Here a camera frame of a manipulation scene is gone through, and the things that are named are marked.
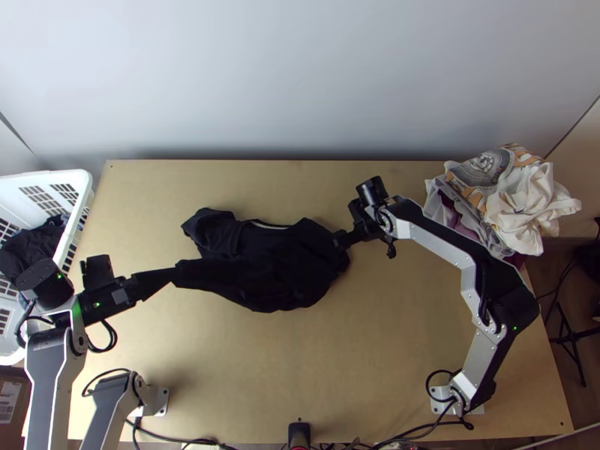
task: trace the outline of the black cable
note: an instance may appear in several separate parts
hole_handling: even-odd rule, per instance
[[[110,326],[110,324],[106,320],[101,320],[100,323],[102,323],[102,325],[104,325],[104,328],[108,331],[110,340],[107,346],[105,346],[104,348],[98,348],[92,343],[92,341],[88,337],[88,348],[89,351],[93,353],[108,352],[109,350],[115,348],[117,341],[119,340],[119,335],[117,334],[116,330],[112,326]]]
[[[142,428],[142,426],[140,425],[141,418],[138,418],[138,419],[139,419],[139,422],[137,425],[129,419],[126,419],[125,422],[128,425],[130,425],[131,427],[135,427],[135,430],[139,431],[141,434],[145,434],[146,436],[150,436],[150,437],[153,437],[158,440],[163,440],[168,443],[185,444],[186,446],[190,446],[192,444],[198,444],[201,446],[218,446],[221,450],[238,450],[237,448],[232,447],[231,445],[223,444],[214,439],[205,439],[202,437],[200,437],[198,439],[179,439],[179,438],[174,438],[174,437],[169,437],[169,436],[163,436],[161,434],[157,434],[150,430],[146,430],[145,428]]]
[[[47,323],[48,325],[54,325],[54,322],[52,320],[42,316],[29,316],[25,320],[39,320],[40,322]]]
[[[548,320],[550,319],[550,315],[552,314],[554,305],[558,301],[558,295],[560,294],[560,288],[563,286],[563,282],[566,280],[567,275],[569,275],[569,273],[571,273],[571,271],[575,267],[577,267],[577,263],[573,262],[574,259],[575,259],[575,257],[573,256],[571,258],[571,260],[568,262],[568,264],[565,266],[565,268],[562,270],[562,273],[559,276],[558,284],[556,285],[556,287],[554,289],[552,289],[550,292],[546,292],[544,295],[540,295],[539,297],[537,297],[535,299],[536,301],[539,301],[539,299],[543,299],[544,297],[547,297],[550,294],[554,294],[554,297],[552,298],[552,301],[550,302],[550,307],[548,308],[546,317],[544,318],[544,324],[548,323]]]
[[[594,221],[595,221],[595,224],[598,225],[598,232],[595,235],[594,241],[598,241],[598,239],[600,239],[600,217],[594,217]],[[552,289],[550,292],[546,292],[545,294],[540,295],[535,298],[535,300],[539,300],[539,299],[543,299],[544,297],[548,297],[551,294],[554,294],[554,297],[552,298],[552,301],[550,302],[550,308],[548,309],[546,317],[544,318],[544,324],[548,323],[548,320],[550,319],[550,315],[552,314],[552,310],[554,309],[554,305],[558,301],[558,295],[560,293],[560,288],[563,285],[563,281],[567,278],[567,275],[569,275],[569,273],[575,267],[577,267],[577,262],[575,262],[575,255],[574,255],[571,257],[571,259],[567,262],[567,265],[565,266],[565,268],[562,270],[562,272],[559,276],[558,284],[556,285],[556,287],[554,289]]]
[[[437,374],[448,374],[449,375],[449,379],[448,381],[450,381],[452,379],[452,377],[454,375],[456,375],[458,373],[458,371],[456,372],[451,372],[450,370],[445,370],[445,369],[439,369],[439,370],[434,370],[433,372],[431,372],[428,376],[427,379],[425,380],[425,391],[427,391],[427,395],[429,395],[429,397],[431,397],[433,400],[438,401],[440,403],[448,403],[449,401],[455,400],[454,396],[452,397],[448,397],[448,398],[444,398],[444,399],[440,399],[440,398],[435,398],[432,394],[431,394],[431,388],[429,387],[429,383],[431,381],[431,379],[433,377],[435,377]]]
[[[414,440],[418,440],[418,439],[422,439],[426,436],[428,436],[429,434],[433,433],[434,430],[442,425],[463,425],[467,430],[471,431],[475,428],[475,426],[464,420],[464,418],[460,417],[459,420],[457,421],[445,421],[442,422],[443,417],[446,415],[446,413],[450,410],[450,408],[452,408],[452,406],[457,403],[457,400],[455,398],[452,399],[452,401],[450,401],[448,403],[448,406],[442,411],[442,413],[439,415],[439,417],[437,418],[437,420],[434,423],[431,424],[424,424],[424,425],[420,425],[418,427],[414,427],[411,428],[408,431],[405,431],[401,434],[398,434],[390,439],[387,439],[385,441],[379,442],[376,445],[373,445],[373,447],[371,447],[371,450],[380,450],[381,448],[388,446],[389,444],[392,443],[396,443],[396,442],[406,442],[406,441],[414,441]],[[407,436],[411,433],[414,433],[415,431],[419,431],[422,430],[423,428],[429,428],[429,430],[425,431],[422,434],[419,434],[418,436]]]
[[[140,450],[140,445],[137,443],[136,431],[137,431],[137,428],[140,426],[141,421],[142,421],[141,417],[136,417],[136,421],[134,422],[133,427],[131,428],[131,442],[133,443],[133,448],[135,450]]]
[[[125,367],[117,367],[116,369],[110,369],[110,370],[107,370],[106,372],[99,373],[94,378],[90,379],[88,384],[85,385],[85,388],[83,388],[83,390],[81,391],[81,396],[89,397],[90,395],[92,395],[94,393],[94,391],[87,392],[88,388],[92,385],[92,383],[94,381],[98,380],[99,378],[104,377],[105,375],[113,374],[115,372],[131,372],[131,370],[126,369]]]
[[[23,340],[23,336],[21,336],[21,326],[23,326],[23,323],[25,323],[25,321],[27,320],[29,315],[32,313],[33,308],[35,307],[35,304],[37,302],[38,302],[38,300],[36,298],[34,298],[33,300],[29,300],[27,309],[25,309],[23,311],[23,314],[21,314],[21,318],[19,319],[19,322],[17,322],[14,327],[14,335],[16,337],[16,342],[19,344],[19,347],[21,347],[22,349],[25,348],[25,341]]]

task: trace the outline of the black clothing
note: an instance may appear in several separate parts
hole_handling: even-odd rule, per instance
[[[33,263],[54,257],[64,231],[60,214],[11,236],[0,248],[0,272],[12,283]]]
[[[252,311],[314,305],[350,264],[332,234],[307,218],[280,226],[203,208],[181,228],[202,259],[179,261],[173,283],[217,293]]]

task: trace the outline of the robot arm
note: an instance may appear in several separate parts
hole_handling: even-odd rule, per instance
[[[460,293],[471,310],[475,336],[464,366],[439,386],[440,398],[455,398],[458,414],[473,411],[494,394],[494,377],[515,337],[539,314],[533,294],[513,267],[491,256],[488,250],[435,220],[402,196],[389,197],[379,176],[360,184],[358,199],[349,204],[352,232],[339,232],[342,248],[360,241],[381,239],[388,257],[396,255],[394,241],[412,239],[460,269]],[[432,401],[432,410],[443,406]]]

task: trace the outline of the cardboard box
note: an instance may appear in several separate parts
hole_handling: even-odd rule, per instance
[[[22,368],[0,366],[0,447],[23,448],[23,423],[29,407],[32,384]]]

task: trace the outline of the black shirt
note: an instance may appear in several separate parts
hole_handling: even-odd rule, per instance
[[[217,293],[252,311],[314,305],[350,264],[332,234],[307,218],[281,226],[202,208],[181,228],[202,259],[178,262],[173,283]]]

